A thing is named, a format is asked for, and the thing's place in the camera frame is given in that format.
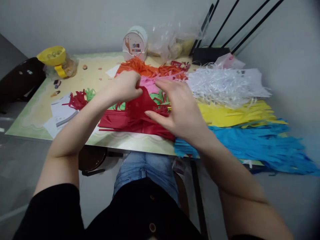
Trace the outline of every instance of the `forearm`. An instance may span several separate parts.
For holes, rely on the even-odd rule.
[[[113,102],[95,96],[56,136],[48,157],[59,158],[79,153],[87,142],[103,113]]]
[[[266,203],[263,189],[242,163],[211,131],[194,144],[210,177],[218,187],[237,197]]]

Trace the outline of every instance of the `red paper strip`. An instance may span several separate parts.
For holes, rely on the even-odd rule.
[[[69,107],[76,110],[81,110],[82,108],[84,108],[84,106],[88,103],[88,101],[84,99],[84,95],[86,95],[84,89],[82,92],[76,91],[76,94],[77,95],[73,96],[73,94],[71,93],[69,103],[64,103],[62,105],[69,105]]]
[[[175,137],[167,129],[151,120],[145,111],[152,110],[162,116],[168,117],[168,106],[158,106],[149,96],[145,87],[141,87],[142,95],[126,103],[124,111],[108,109],[98,124],[98,127],[112,128],[100,129],[100,131],[123,131],[158,135],[170,141]]]

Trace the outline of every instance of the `white wall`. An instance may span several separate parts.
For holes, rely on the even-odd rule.
[[[215,44],[223,44],[264,1],[241,0]],[[55,45],[73,54],[121,51],[122,39],[133,25],[150,28],[175,20],[201,25],[212,2],[216,0],[0,0],[0,33],[28,57]],[[234,2],[220,1],[203,44],[213,39]]]
[[[268,103],[304,138],[309,157],[320,163],[320,11],[311,0],[285,0],[248,41],[238,58],[263,74],[272,89]]]

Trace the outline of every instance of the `white canister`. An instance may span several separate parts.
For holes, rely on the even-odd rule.
[[[123,38],[122,51],[125,61],[130,60],[134,56],[144,61],[147,57],[147,32],[143,27],[133,26],[129,29]]]

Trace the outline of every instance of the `person's right hand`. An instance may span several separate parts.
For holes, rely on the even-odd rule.
[[[213,134],[203,120],[196,100],[185,82],[159,80],[156,86],[167,93],[172,112],[169,117],[164,117],[153,111],[146,111],[147,116],[191,145],[206,141],[208,136],[212,137]]]

